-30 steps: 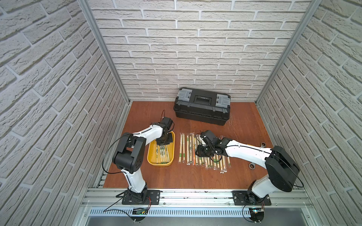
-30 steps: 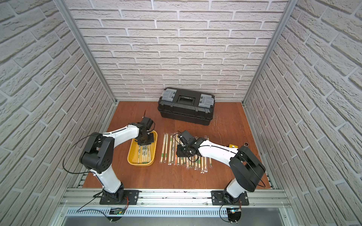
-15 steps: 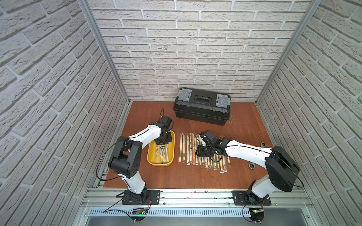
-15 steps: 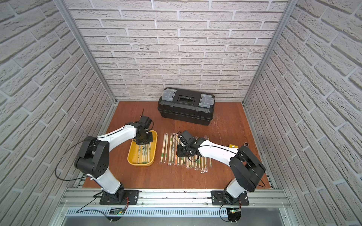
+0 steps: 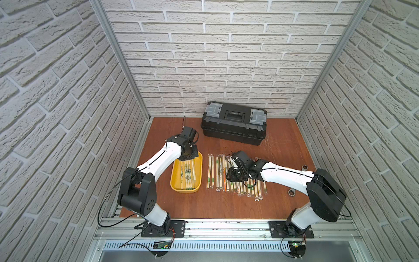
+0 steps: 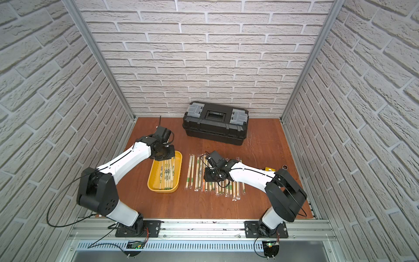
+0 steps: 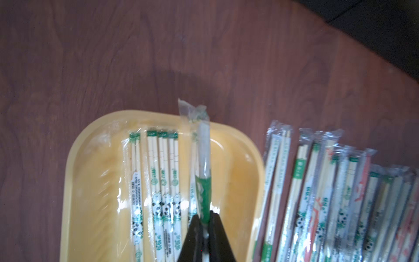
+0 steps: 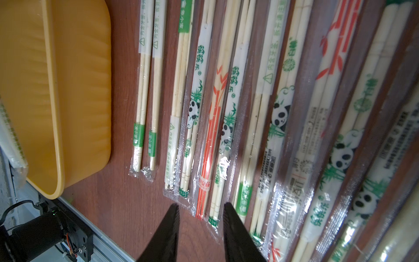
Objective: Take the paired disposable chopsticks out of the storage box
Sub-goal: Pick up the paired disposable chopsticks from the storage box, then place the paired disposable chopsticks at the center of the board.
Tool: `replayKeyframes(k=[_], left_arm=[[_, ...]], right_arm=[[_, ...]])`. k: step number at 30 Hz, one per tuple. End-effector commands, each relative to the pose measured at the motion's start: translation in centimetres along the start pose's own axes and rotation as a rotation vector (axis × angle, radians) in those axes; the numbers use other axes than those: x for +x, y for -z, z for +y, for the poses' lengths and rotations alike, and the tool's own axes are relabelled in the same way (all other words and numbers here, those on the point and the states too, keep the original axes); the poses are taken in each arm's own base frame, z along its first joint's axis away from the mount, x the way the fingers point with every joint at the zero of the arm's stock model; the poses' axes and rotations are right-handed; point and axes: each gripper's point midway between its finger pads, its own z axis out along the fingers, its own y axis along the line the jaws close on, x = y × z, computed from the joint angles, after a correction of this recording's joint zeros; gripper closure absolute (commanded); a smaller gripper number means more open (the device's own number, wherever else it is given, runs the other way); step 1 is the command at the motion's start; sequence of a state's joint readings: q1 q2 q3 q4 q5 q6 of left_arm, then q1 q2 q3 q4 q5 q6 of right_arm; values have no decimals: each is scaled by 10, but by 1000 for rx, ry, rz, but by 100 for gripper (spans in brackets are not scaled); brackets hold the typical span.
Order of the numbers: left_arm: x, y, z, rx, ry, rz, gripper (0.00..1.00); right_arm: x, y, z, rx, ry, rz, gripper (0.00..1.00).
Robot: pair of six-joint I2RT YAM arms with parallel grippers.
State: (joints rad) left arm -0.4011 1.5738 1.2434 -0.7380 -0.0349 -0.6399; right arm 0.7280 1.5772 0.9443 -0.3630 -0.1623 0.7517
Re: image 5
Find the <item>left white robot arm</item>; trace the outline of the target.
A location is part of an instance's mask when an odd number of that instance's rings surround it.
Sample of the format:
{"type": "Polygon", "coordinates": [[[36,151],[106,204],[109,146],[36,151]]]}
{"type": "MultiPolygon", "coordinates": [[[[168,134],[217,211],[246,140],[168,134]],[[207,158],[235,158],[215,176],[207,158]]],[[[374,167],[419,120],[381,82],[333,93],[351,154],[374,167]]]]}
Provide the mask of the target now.
{"type": "Polygon", "coordinates": [[[190,160],[197,156],[195,135],[175,135],[147,162],[127,168],[123,174],[117,202],[135,212],[156,227],[170,223],[169,214],[157,204],[156,183],[175,160],[190,160]]]}

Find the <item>yellow plastic storage box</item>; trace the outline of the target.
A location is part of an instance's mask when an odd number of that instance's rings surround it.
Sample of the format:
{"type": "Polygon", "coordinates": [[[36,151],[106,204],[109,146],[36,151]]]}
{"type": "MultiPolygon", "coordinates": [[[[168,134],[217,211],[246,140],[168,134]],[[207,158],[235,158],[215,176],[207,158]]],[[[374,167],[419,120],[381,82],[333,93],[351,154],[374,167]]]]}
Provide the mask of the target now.
{"type": "Polygon", "coordinates": [[[175,160],[172,168],[170,186],[178,193],[195,193],[202,183],[203,155],[192,160],[175,160]]]}

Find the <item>green panda chopsticks pair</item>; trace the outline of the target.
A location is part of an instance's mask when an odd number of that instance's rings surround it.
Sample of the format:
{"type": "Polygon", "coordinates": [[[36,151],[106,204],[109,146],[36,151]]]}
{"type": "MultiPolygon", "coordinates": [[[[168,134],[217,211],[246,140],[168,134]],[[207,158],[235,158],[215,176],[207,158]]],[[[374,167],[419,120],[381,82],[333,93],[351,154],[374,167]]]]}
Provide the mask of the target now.
{"type": "Polygon", "coordinates": [[[268,194],[267,185],[266,185],[266,182],[265,181],[263,181],[263,191],[264,191],[264,194],[265,195],[268,194]]]}

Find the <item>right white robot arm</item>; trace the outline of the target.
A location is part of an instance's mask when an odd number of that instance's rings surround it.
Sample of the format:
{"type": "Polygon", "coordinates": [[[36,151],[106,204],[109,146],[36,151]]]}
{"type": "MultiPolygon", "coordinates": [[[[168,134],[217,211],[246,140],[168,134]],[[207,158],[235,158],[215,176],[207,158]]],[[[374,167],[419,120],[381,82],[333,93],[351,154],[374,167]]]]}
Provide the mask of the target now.
{"type": "Polygon", "coordinates": [[[283,236],[299,237],[320,221],[335,223],[345,207],[346,193],[324,169],[301,171],[276,165],[266,160],[257,162],[233,159],[227,180],[245,182],[248,179],[272,182],[289,187],[308,196],[309,202],[293,210],[283,227],[283,236]]]}

